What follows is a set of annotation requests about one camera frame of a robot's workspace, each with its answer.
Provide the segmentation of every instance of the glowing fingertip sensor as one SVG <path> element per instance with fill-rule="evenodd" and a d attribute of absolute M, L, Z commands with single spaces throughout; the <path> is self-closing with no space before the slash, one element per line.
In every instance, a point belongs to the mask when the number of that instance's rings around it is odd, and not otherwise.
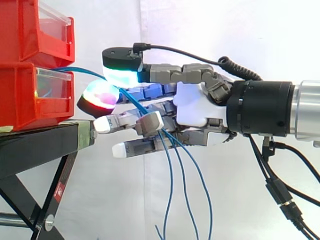
<path fill-rule="evenodd" d="M 103 74 L 110 84 L 119 88 L 130 89 L 139 84 L 136 71 L 110 69 L 104 66 Z"/>
<path fill-rule="evenodd" d="M 77 106 L 83 112 L 99 118 L 112 113 L 119 99 L 119 94 L 119 89 L 106 80 L 95 80 L 84 90 Z"/>

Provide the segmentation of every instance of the black sensor cap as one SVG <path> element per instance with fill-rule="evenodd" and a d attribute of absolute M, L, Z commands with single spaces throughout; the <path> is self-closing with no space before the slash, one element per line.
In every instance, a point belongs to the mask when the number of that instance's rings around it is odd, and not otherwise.
<path fill-rule="evenodd" d="M 102 52 L 102 61 L 108 69 L 137 72 L 143 57 L 133 53 L 132 47 L 112 47 Z"/>

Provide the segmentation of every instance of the black cylindrical joint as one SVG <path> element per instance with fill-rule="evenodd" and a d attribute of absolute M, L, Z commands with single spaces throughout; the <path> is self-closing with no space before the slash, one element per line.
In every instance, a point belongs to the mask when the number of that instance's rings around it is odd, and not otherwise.
<path fill-rule="evenodd" d="M 132 55 L 133 49 L 130 47 L 112 47 L 102 52 L 103 66 L 108 69 L 137 72 L 142 56 Z"/>
<path fill-rule="evenodd" d="M 294 87 L 288 81 L 235 81 L 226 105 L 229 129 L 285 137 L 290 133 Z"/>

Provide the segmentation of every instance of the black cable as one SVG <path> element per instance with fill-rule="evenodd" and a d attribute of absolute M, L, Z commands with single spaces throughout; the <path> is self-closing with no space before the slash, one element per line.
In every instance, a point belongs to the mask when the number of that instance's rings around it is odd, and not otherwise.
<path fill-rule="evenodd" d="M 303 221 L 302 212 L 299 210 L 296 203 L 292 200 L 293 198 L 289 193 L 289 188 L 292 189 L 294 192 L 298 193 L 299 196 L 308 198 L 310 197 L 293 189 L 292 187 L 285 184 L 281 179 L 279 179 L 278 176 L 273 172 L 273 170 L 269 166 L 268 162 L 264 160 L 264 157 L 262 156 L 252 136 L 250 134 L 246 134 L 244 136 L 250 139 L 253 152 L 256 156 L 256 159 L 259 163 L 260 169 L 264 177 L 266 177 L 267 175 L 266 172 L 269 174 L 270 178 L 266 178 L 266 188 L 272 195 L 275 202 L 279 205 L 285 217 L 288 220 L 290 220 L 293 223 L 293 225 L 299 231 L 301 231 L 307 239 L 313 240 L 313 238 L 311 237 L 312 235 L 316 240 L 320 240 L 320 238 Z"/>
<path fill-rule="evenodd" d="M 300 198 L 308 201 L 308 202 L 311 203 L 311 204 L 314 204 L 314 205 L 320 207 L 320 201 L 318 201 L 318 200 L 316 200 L 316 199 L 314 199 L 314 198 L 312 198 L 312 197 L 304 194 L 303 192 L 300 192 L 300 191 L 294 189 L 293 187 L 289 186 L 289 185 L 286 184 L 281 178 L 279 178 L 277 174 L 275 174 L 275 172 L 272 170 L 272 168 L 271 168 L 270 165 L 269 165 L 269 167 L 270 167 L 273 175 L 274 175 L 276 178 L 280 179 L 281 182 L 283 182 L 283 184 L 285 185 L 285 187 L 288 189 L 289 192 L 291 192 L 291 193 L 293 193 L 294 195 L 296 195 L 296 196 L 298 196 L 298 197 L 300 197 Z"/>
<path fill-rule="evenodd" d="M 317 235 L 317 234 L 315 234 L 308 226 L 307 226 L 307 224 L 303 221 L 302 222 L 302 226 L 305 228 L 305 230 L 309 233 L 309 234 L 311 234 L 316 240 L 320 240 L 320 237 Z"/>
<path fill-rule="evenodd" d="M 309 233 L 306 232 L 306 230 L 302 229 L 301 232 L 303 233 L 303 235 L 305 235 L 305 237 L 309 240 L 314 240 Z"/>
<path fill-rule="evenodd" d="M 293 146 L 286 145 L 282 142 L 275 142 L 274 147 L 276 149 L 287 149 L 287 150 L 293 152 L 294 154 L 296 154 L 304 162 L 304 164 L 308 167 L 308 169 L 312 172 L 312 174 L 315 176 L 315 178 L 320 183 L 320 174 L 317 172 L 317 170 L 311 164 L 311 162 L 299 150 L 297 150 Z"/>
<path fill-rule="evenodd" d="M 276 177 L 273 175 L 273 171 L 271 170 L 271 168 L 269 167 L 269 165 L 264 161 L 264 157 L 262 156 L 262 154 L 260 153 L 260 150 L 255 142 L 255 140 L 253 139 L 253 137 L 251 136 L 251 134 L 246 134 L 244 135 L 245 137 L 248 137 L 250 139 L 250 143 L 253 149 L 253 152 L 258 160 L 258 162 L 261 162 L 263 164 L 263 167 L 265 168 L 266 172 L 268 173 L 268 175 L 270 176 L 271 180 L 275 180 Z"/>
<path fill-rule="evenodd" d="M 144 42 L 138 42 L 133 45 L 133 52 L 135 54 L 139 54 L 140 52 L 143 52 L 145 50 L 150 50 L 150 49 L 166 50 L 166 51 L 174 52 L 177 54 L 185 55 L 187 57 L 199 60 L 199 61 L 207 63 L 207 64 L 220 66 L 220 68 L 222 68 L 223 70 L 225 70 L 229 74 L 234 75 L 239 78 L 242 78 L 246 81 L 249 81 L 249 80 L 261 81 L 262 80 L 262 78 L 257 73 L 245 68 L 244 66 L 241 66 L 241 65 L 233 62 L 227 56 L 223 56 L 223 57 L 219 58 L 218 61 L 211 61 L 211 60 L 205 59 L 203 57 L 194 55 L 192 53 L 182 51 L 182 50 L 179 50 L 179 49 L 176 49 L 173 47 L 169 47 L 169 46 L 151 45 L 151 44 L 147 44 Z"/>
<path fill-rule="evenodd" d="M 211 64 L 211 65 L 216 65 L 216 66 L 221 66 L 222 65 L 221 63 L 219 63 L 217 61 L 211 61 L 211 60 L 205 59 L 203 57 L 194 55 L 192 53 L 189 53 L 189 52 L 186 52 L 186 51 L 182 51 L 182 50 L 179 50 L 179 49 L 176 49 L 176 48 L 173 48 L 173 47 L 169 47 L 169 46 L 150 45 L 149 47 L 150 47 L 150 49 L 161 49 L 161 50 L 174 52 L 174 53 L 177 53 L 177 54 L 182 54 L 182 55 L 185 55 L 185 56 L 190 57 L 192 59 L 196 59 L 196 60 L 199 60 L 199 61 L 207 63 L 207 64 Z"/>

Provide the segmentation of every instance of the red plastic drawer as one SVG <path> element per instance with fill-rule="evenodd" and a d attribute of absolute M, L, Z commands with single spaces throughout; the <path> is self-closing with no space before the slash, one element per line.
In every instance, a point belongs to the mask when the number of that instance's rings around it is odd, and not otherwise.
<path fill-rule="evenodd" d="M 0 63 L 65 67 L 75 61 L 74 20 L 38 0 L 0 1 Z"/>
<path fill-rule="evenodd" d="M 0 64 L 0 89 L 0 132 L 54 126 L 74 115 L 73 74 Z"/>

